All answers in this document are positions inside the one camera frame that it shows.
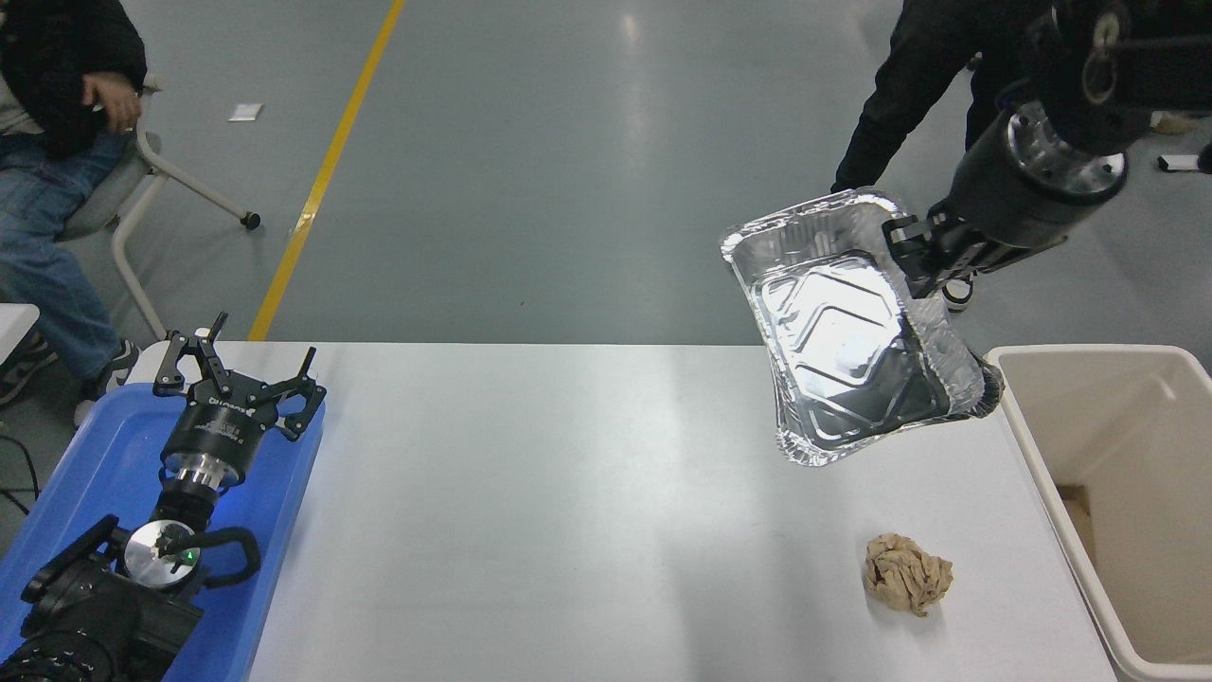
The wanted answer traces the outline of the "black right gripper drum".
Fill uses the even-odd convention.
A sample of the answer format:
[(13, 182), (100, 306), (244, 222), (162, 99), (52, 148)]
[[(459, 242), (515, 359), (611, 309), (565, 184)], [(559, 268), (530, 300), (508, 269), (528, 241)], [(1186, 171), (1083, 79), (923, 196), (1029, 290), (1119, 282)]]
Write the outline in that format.
[(1011, 116), (1000, 114), (965, 151), (936, 210), (1014, 250), (1044, 250), (1079, 222), (1077, 204), (1030, 180), (1011, 154)]

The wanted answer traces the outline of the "person's hand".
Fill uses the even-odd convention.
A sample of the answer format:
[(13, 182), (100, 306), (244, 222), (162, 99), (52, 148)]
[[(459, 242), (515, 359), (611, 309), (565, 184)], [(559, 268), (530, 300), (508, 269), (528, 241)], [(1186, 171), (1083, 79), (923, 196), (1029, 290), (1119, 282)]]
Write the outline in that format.
[(141, 98), (126, 75), (118, 71), (82, 74), (81, 105), (91, 111), (103, 111), (107, 126), (114, 134), (126, 134), (142, 118)]

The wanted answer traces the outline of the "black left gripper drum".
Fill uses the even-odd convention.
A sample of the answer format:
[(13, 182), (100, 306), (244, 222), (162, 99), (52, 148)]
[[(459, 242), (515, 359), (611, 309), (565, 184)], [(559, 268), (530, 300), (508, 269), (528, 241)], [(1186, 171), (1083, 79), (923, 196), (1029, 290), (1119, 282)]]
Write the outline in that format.
[(278, 419), (269, 385), (251, 377), (231, 376), (231, 392), (222, 394), (215, 380), (200, 380), (187, 389), (185, 409), (170, 431), (161, 462), (181, 470), (188, 462), (208, 455), (224, 463), (229, 472), (248, 472), (261, 440)]

